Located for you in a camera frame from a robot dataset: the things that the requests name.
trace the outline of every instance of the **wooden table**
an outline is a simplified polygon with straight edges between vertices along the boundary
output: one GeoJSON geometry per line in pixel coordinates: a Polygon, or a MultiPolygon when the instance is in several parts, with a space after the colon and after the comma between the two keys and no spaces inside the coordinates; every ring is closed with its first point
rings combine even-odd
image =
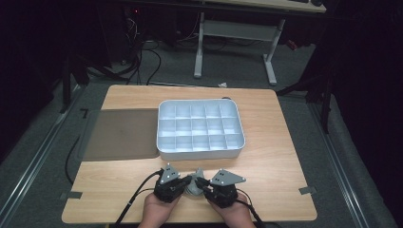
{"type": "MultiPolygon", "coordinates": [[[[236,159],[172,161],[182,177],[198,167],[211,179],[220,168],[246,178],[236,184],[252,199],[263,221],[313,220],[317,211],[309,194],[299,188],[307,183],[284,120],[278,98],[269,89],[113,85],[102,109],[156,108],[164,100],[219,99],[236,102],[246,145],[236,159]]],[[[83,161],[62,215],[66,223],[113,223],[133,193],[151,173],[165,167],[160,157],[147,160],[83,161]]],[[[154,187],[154,178],[144,188],[154,187]]],[[[123,222],[140,222],[144,197],[134,201],[123,222]]],[[[220,222],[221,217],[204,197],[183,195],[168,222],[220,222]]]]}

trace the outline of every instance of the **hand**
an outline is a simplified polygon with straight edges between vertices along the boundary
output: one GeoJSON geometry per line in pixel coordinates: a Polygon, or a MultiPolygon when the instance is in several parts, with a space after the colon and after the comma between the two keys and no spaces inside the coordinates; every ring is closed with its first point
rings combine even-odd
{"type": "MultiPolygon", "coordinates": [[[[238,193],[238,200],[248,202],[245,195],[238,193]]],[[[211,206],[216,210],[225,221],[225,224],[230,228],[256,228],[252,221],[249,208],[245,205],[234,202],[230,207],[220,208],[212,201],[208,201],[211,206]]]]}
{"type": "Polygon", "coordinates": [[[139,224],[139,228],[159,228],[162,226],[169,219],[180,198],[181,196],[168,203],[160,201],[154,193],[150,193],[144,200],[143,220],[139,224]]]}

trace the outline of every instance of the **gray tile floor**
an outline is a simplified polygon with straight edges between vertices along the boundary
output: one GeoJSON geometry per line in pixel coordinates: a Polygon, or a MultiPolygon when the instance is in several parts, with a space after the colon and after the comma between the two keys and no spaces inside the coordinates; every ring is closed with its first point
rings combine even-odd
{"type": "MultiPolygon", "coordinates": [[[[268,85],[264,66],[260,55],[238,54],[238,47],[225,47],[221,51],[206,51],[204,56],[203,76],[193,78],[195,61],[194,47],[166,47],[160,45],[156,52],[162,58],[159,71],[152,79],[153,83],[170,83],[191,86],[217,86],[226,82],[229,87],[268,88],[279,90],[297,82],[302,70],[315,47],[303,47],[292,51],[288,47],[279,46],[273,58],[273,65],[278,76],[278,85],[268,85]]],[[[144,51],[141,67],[142,82],[155,70],[158,58],[150,51],[144,51]]],[[[61,215],[65,202],[60,199],[62,193],[69,191],[71,185],[65,175],[67,154],[79,136],[83,124],[83,111],[99,109],[110,85],[116,84],[105,78],[92,78],[91,83],[81,89],[82,95],[66,116],[60,132],[55,135],[49,146],[44,162],[38,166],[33,175],[33,182],[27,192],[22,193],[20,201],[16,201],[15,210],[10,211],[7,225],[4,227],[104,227],[102,224],[64,224],[61,215]]],[[[55,99],[32,121],[29,130],[16,145],[10,156],[0,166],[2,191],[0,205],[8,205],[8,199],[18,181],[34,158],[41,143],[51,127],[61,117],[61,88],[55,90],[55,99]]],[[[318,217],[314,221],[279,222],[281,227],[369,227],[360,226],[340,190],[332,160],[328,155],[329,148],[323,140],[321,129],[317,127],[317,119],[312,113],[310,104],[306,104],[301,93],[279,97],[285,120],[295,144],[305,178],[310,186],[317,189],[312,195],[317,208],[318,217]]],[[[365,167],[356,155],[354,145],[346,133],[343,122],[336,111],[331,113],[330,137],[334,142],[343,167],[352,179],[354,189],[365,212],[365,219],[373,227],[394,227],[388,210],[382,202],[365,167]]],[[[76,156],[68,160],[67,170],[75,177],[80,161],[76,156]]]]}

